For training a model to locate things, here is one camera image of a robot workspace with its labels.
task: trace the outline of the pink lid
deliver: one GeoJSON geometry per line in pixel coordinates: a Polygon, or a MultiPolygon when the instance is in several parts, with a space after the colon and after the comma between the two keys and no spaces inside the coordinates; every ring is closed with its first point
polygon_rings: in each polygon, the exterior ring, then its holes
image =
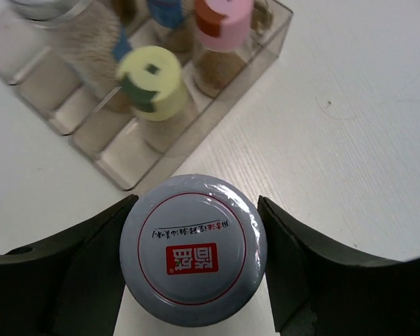
{"type": "Polygon", "coordinates": [[[206,48],[228,51],[251,33],[253,0],[195,0],[197,38],[206,48]]]}

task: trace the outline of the clear plastic organizer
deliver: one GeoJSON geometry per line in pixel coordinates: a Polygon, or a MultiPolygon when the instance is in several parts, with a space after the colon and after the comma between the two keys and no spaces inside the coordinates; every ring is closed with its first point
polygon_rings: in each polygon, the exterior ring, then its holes
{"type": "MultiPolygon", "coordinates": [[[[134,48],[158,44],[141,2],[127,28],[134,48]]],[[[271,29],[254,42],[252,58],[215,99],[195,87],[191,54],[176,54],[198,114],[164,153],[146,144],[131,111],[111,110],[114,97],[121,94],[119,87],[97,101],[68,66],[9,10],[0,14],[0,78],[58,134],[69,135],[71,145],[119,189],[144,193],[179,168],[279,56],[293,13],[276,1],[270,1],[269,6],[274,13],[271,29]]]]}

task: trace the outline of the jar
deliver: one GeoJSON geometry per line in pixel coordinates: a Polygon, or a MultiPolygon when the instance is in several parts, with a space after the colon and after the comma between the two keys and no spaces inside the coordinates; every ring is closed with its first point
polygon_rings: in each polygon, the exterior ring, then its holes
{"type": "MultiPolygon", "coordinates": [[[[95,0],[10,0],[12,9],[32,23],[45,41],[98,99],[118,83],[119,61],[132,47],[116,14],[95,0]]],[[[126,111],[129,99],[113,99],[126,111]]]]}
{"type": "Polygon", "coordinates": [[[137,48],[123,59],[117,78],[154,150],[165,152],[196,119],[197,107],[171,51],[153,45],[137,48]]]}
{"type": "Polygon", "coordinates": [[[265,229],[254,204],[226,181],[175,176],[133,206],[120,239],[120,265],[137,302],[183,327],[238,312],[265,272],[265,229]]]}
{"type": "Polygon", "coordinates": [[[273,19],[274,14],[269,6],[269,0],[255,0],[251,24],[254,41],[261,41],[271,29],[273,19]]]}
{"type": "Polygon", "coordinates": [[[98,0],[110,8],[125,27],[131,24],[137,14],[136,0],[98,0]]]}
{"type": "Polygon", "coordinates": [[[193,46],[193,0],[147,0],[153,30],[162,46],[177,53],[193,46]]]}
{"type": "Polygon", "coordinates": [[[252,56],[253,0],[196,0],[196,86],[216,97],[252,56]]]}

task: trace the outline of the red logo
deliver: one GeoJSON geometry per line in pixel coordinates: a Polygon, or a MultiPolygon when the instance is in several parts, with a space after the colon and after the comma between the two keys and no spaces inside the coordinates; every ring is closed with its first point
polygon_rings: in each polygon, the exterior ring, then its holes
{"type": "Polygon", "coordinates": [[[215,243],[167,246],[168,275],[218,271],[215,243]]]}

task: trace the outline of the table surface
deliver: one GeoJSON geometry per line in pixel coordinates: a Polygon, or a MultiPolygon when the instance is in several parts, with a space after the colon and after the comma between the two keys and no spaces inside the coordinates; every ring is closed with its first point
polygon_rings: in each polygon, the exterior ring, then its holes
{"type": "MultiPolygon", "coordinates": [[[[217,176],[254,202],[268,196],[362,251],[420,256],[420,0],[283,2],[295,17],[280,58],[177,174],[217,176]]],[[[0,82],[0,253],[122,197],[0,82]]],[[[125,293],[116,336],[195,334],[125,293]]],[[[273,335],[265,282],[199,334],[273,335]]]]}

